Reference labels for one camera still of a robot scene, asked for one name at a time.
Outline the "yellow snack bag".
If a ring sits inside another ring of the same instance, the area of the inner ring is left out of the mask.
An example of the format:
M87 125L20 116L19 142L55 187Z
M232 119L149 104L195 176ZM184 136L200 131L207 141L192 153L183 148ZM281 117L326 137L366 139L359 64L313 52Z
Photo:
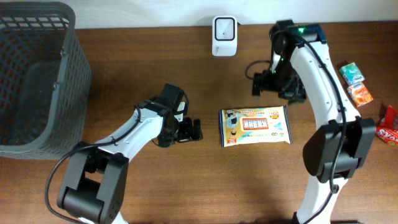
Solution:
M220 110L219 128L222 147L267 142L293 143L285 105Z

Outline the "green tissue pack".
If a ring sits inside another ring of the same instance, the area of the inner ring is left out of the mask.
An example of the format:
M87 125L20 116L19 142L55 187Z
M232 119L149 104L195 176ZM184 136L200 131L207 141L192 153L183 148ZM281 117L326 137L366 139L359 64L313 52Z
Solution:
M349 86L365 81L364 75L354 62L342 66L339 72Z

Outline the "orange tissue pack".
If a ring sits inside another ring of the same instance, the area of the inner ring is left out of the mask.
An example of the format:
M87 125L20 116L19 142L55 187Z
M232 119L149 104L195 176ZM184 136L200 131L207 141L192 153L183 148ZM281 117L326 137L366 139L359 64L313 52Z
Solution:
M359 107L372 102L373 97L363 82L358 82L350 85L347 91L353 100L354 104Z

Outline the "red snack bag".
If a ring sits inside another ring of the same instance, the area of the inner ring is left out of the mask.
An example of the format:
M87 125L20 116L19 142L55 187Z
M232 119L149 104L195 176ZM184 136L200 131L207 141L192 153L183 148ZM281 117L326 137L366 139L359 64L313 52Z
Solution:
M385 117L380 120L376 135L386 144L397 146L397 110L391 105L387 107Z

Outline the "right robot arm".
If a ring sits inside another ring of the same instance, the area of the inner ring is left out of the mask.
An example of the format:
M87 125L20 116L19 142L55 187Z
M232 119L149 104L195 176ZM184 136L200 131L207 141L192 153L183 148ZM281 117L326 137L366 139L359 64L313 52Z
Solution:
M273 91L291 103L308 100L317 129L303 147L309 179L292 223L330 223L339 193L365 163L376 125L349 101L320 24L277 21L269 37L269 68L251 78L252 95Z

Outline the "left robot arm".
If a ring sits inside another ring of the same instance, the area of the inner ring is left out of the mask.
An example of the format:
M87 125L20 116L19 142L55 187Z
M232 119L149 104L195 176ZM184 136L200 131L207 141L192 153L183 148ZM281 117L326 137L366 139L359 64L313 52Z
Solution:
M161 148L203 138L200 120L186 116L187 94L165 84L159 96L135 106L132 116L108 137L89 144L79 142L55 165L54 175L68 162L57 197L67 216L47 208L73 223L125 223L121 214L129 163L148 143Z

